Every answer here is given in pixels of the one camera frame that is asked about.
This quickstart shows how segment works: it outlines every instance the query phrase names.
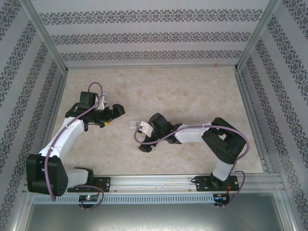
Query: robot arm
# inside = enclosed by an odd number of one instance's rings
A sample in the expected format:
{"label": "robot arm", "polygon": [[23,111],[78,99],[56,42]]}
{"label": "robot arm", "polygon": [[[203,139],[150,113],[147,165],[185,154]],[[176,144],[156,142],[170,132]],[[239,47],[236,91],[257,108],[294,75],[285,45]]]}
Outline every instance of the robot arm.
{"label": "robot arm", "polygon": [[26,160],[26,174],[28,190],[30,192],[49,194],[44,175],[45,157],[55,137],[57,137],[59,132],[65,127],[66,130],[56,141],[48,160],[48,174],[50,176],[49,178],[52,193],[55,196],[61,196],[67,188],[71,188],[76,185],[87,184],[93,186],[94,174],[92,169],[81,167],[65,170],[63,163],[69,149],[72,147],[77,137],[83,131],[88,131],[89,124],[95,124],[103,128],[113,119],[125,114],[124,107],[120,104],[114,104],[113,108],[110,109],[107,102],[104,100],[104,95],[100,105],[96,109],[89,111],[87,114],[83,115],[68,126],[68,124],[77,116],[91,108],[96,103],[98,98],[97,93],[85,91],[81,92],[79,102],[74,104],[73,107],[65,114],[66,118],[64,119],[60,130],[51,142],[43,148],[39,154],[29,155]]}
{"label": "robot arm", "polygon": [[[212,123],[199,126],[172,125],[161,114],[157,113],[150,118],[149,123],[144,121],[140,123],[140,132],[146,134],[144,142],[160,140],[170,133],[173,133],[173,135],[166,140],[171,144],[205,142],[218,158],[212,173],[212,184],[218,186],[229,177],[237,157],[246,145],[246,141],[232,131],[208,128],[207,125],[223,126],[236,130],[222,118],[215,118]],[[139,149],[143,152],[150,152],[151,146],[156,146],[156,143],[141,144]]]}

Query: yellow part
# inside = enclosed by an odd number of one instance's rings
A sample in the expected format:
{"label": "yellow part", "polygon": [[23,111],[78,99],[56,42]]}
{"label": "yellow part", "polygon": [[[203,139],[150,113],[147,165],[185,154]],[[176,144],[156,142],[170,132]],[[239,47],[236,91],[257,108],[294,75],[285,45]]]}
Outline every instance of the yellow part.
{"label": "yellow part", "polygon": [[105,122],[104,124],[105,124],[105,126],[107,126],[107,125],[111,124],[111,122],[112,122],[112,120],[110,122]]}

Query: patterned wallpaper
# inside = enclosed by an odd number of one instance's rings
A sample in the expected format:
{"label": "patterned wallpaper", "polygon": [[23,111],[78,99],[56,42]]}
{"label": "patterned wallpaper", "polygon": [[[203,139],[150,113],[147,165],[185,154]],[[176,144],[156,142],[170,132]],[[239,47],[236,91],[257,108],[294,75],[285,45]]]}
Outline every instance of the patterned wallpaper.
{"label": "patterned wallpaper", "polygon": [[25,183],[25,159],[47,130],[62,73],[18,0],[0,2],[0,231]]}
{"label": "patterned wallpaper", "polygon": [[282,1],[242,70],[271,164],[308,230],[308,1]]}
{"label": "patterned wallpaper", "polygon": [[33,4],[70,67],[238,61],[269,0]]}

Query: marble floor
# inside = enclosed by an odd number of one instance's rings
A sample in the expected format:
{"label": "marble floor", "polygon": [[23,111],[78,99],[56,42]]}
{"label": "marble floor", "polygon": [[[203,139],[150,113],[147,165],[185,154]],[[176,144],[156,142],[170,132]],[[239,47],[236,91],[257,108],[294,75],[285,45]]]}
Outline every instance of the marble floor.
{"label": "marble floor", "polygon": [[[89,167],[105,175],[211,173],[217,158],[206,144],[163,141],[150,153],[138,149],[129,121],[148,120],[159,112],[173,124],[196,125],[224,118],[251,142],[250,152],[236,169],[263,172],[231,67],[71,70],[53,134],[66,111],[79,101],[80,92],[94,81],[102,84],[108,104],[123,105],[126,114],[104,128],[89,126],[70,149],[65,167]],[[91,91],[100,92],[97,86]]]}

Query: metal base plate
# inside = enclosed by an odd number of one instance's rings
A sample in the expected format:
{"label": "metal base plate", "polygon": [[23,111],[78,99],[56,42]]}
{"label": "metal base plate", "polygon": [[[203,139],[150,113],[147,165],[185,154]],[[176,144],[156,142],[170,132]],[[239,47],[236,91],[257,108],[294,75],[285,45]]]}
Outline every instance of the metal base plate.
{"label": "metal base plate", "polygon": [[197,192],[215,192],[215,191],[227,191],[227,186],[230,186],[230,191],[238,191],[239,183],[236,176],[230,176],[223,182],[221,188],[217,189],[211,184],[210,176],[197,176],[196,180]]}
{"label": "metal base plate", "polygon": [[[101,187],[104,193],[109,192],[110,189],[110,177],[94,177],[94,186]],[[90,188],[69,188],[67,189],[69,193],[97,193],[96,189]]]}

